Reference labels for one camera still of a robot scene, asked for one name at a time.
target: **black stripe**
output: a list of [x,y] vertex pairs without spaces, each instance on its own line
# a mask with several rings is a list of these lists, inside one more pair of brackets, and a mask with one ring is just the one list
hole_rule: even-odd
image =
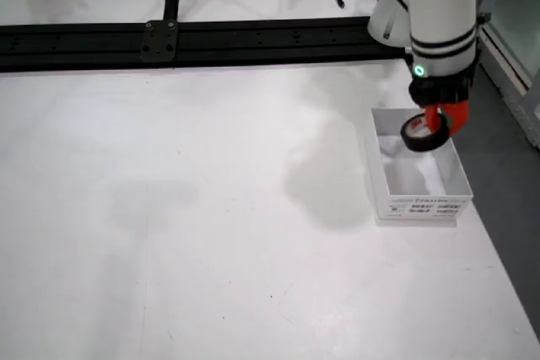
[[435,50],[437,48],[446,48],[448,46],[455,46],[455,45],[459,44],[460,42],[466,40],[467,38],[469,38],[473,34],[475,29],[476,29],[476,25],[474,25],[474,27],[472,27],[467,33],[465,33],[463,35],[460,35],[459,37],[456,37],[453,40],[448,40],[448,41],[423,42],[423,41],[415,39],[412,36],[411,36],[411,41],[413,42],[413,45],[419,46],[421,48],[426,48],[428,50]]
[[442,54],[429,54],[426,52],[418,51],[415,48],[413,48],[413,54],[416,56],[421,56],[422,58],[425,58],[425,59],[444,59],[444,58],[450,58],[451,56],[459,55],[462,52],[468,50],[474,44],[476,44],[476,37],[472,38],[468,43],[466,43],[466,45],[454,51],[443,52]]

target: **floor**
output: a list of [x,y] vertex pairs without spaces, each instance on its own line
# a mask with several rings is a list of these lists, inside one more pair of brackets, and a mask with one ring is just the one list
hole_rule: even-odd
[[454,143],[478,213],[540,336],[540,153],[481,68],[470,106],[469,122]]

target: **white box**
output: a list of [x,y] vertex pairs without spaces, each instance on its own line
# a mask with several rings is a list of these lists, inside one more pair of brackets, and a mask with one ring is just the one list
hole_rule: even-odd
[[365,126],[375,209],[380,219],[456,219],[473,198],[450,140],[430,153],[407,149],[400,136],[416,109],[372,109]]

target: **metal bracket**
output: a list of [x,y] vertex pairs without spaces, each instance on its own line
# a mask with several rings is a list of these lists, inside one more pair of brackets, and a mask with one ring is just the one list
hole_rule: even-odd
[[173,62],[177,39],[178,23],[175,20],[148,21],[141,45],[141,60],[148,63]]

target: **black ring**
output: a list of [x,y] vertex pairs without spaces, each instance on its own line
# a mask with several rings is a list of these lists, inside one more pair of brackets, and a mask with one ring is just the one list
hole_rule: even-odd
[[414,46],[412,48],[413,48],[413,54],[416,56],[421,56],[422,58],[425,58],[425,59],[444,59],[444,58],[450,58],[452,56],[459,55],[462,52],[468,51],[468,49],[471,48],[474,44],[476,44],[476,42],[477,42],[476,37],[473,37],[468,43],[466,43],[461,48],[457,48],[454,51],[443,52],[440,54],[430,54],[428,52],[419,51],[416,48],[414,48]]
[[427,48],[429,50],[436,50],[437,48],[446,48],[448,46],[455,46],[455,45],[459,44],[460,42],[463,42],[464,40],[469,38],[471,35],[473,35],[474,30],[476,29],[476,27],[477,26],[474,25],[474,27],[472,27],[470,30],[468,30],[467,33],[465,33],[464,35],[460,35],[460,36],[454,38],[453,40],[440,41],[440,42],[423,42],[423,41],[415,39],[411,35],[411,41],[413,42],[414,46]]
[[401,130],[401,136],[403,142],[405,142],[405,146],[413,152],[429,152],[442,147],[446,141],[450,139],[450,128],[448,127],[446,117],[444,117],[441,113],[438,113],[438,115],[440,120],[439,128],[437,131],[430,133],[426,137],[411,137],[408,135],[408,127],[411,126],[415,121],[423,121],[419,124],[425,126],[424,113],[409,118],[405,124],[403,124]]

